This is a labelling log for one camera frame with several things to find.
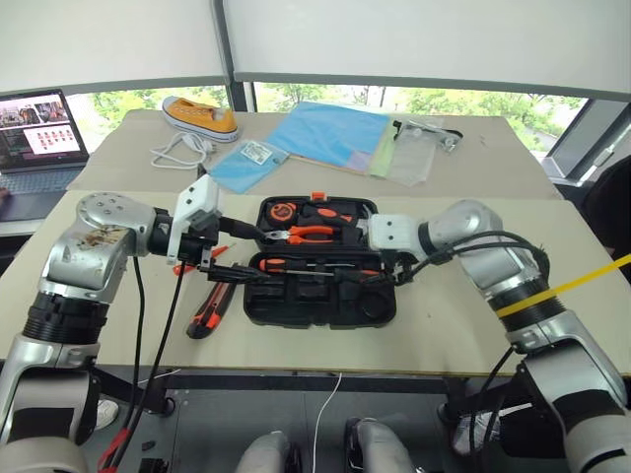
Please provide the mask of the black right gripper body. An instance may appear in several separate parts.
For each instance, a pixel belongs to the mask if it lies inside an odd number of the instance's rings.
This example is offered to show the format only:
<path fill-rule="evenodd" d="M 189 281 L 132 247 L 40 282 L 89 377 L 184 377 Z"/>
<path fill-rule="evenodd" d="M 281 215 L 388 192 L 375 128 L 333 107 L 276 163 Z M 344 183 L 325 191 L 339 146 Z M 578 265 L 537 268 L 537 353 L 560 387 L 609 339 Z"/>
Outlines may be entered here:
<path fill-rule="evenodd" d="M 384 280 L 394 286 L 411 283 L 417 274 L 419 260 L 408 252 L 392 249 L 381 250 L 380 256 L 384 265 Z"/>

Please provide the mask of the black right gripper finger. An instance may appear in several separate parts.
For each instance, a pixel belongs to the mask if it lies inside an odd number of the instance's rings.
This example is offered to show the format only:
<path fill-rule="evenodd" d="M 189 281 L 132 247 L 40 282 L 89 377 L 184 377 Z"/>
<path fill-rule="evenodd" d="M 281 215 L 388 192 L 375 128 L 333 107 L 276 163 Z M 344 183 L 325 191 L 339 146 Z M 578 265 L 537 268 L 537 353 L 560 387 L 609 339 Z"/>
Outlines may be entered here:
<path fill-rule="evenodd" d="M 360 286 L 392 285 L 394 279 L 383 271 L 375 270 L 348 270 L 344 272 L 344 281 Z"/>

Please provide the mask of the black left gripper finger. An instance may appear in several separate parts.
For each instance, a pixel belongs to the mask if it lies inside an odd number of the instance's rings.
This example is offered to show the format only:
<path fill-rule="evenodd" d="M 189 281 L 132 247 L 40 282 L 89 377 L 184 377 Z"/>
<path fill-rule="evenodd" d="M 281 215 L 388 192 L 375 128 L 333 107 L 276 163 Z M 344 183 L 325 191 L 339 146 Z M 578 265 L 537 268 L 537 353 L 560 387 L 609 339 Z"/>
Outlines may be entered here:
<path fill-rule="evenodd" d="M 255 225 L 240 220 L 220 217 L 219 231 L 240 239 L 251 239 L 257 241 L 265 241 L 266 233 Z"/>
<path fill-rule="evenodd" d="M 206 275 L 208 281 L 229 284 L 258 283 L 271 278 L 270 274 L 239 264 L 233 264 L 232 266 L 217 264 L 199 266 L 199 271 Z"/>

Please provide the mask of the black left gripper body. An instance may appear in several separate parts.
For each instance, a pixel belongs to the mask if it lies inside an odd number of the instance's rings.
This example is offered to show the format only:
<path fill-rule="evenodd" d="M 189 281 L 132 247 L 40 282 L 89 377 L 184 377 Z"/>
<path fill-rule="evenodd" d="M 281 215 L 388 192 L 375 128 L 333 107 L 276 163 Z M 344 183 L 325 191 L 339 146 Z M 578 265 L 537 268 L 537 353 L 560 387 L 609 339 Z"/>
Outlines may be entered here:
<path fill-rule="evenodd" d="M 177 259 L 196 266 L 200 271 L 210 271 L 214 264 L 212 249 L 217 245 L 220 232 L 221 215 L 216 211 L 194 211 L 187 216 L 178 217 L 180 243 Z"/>

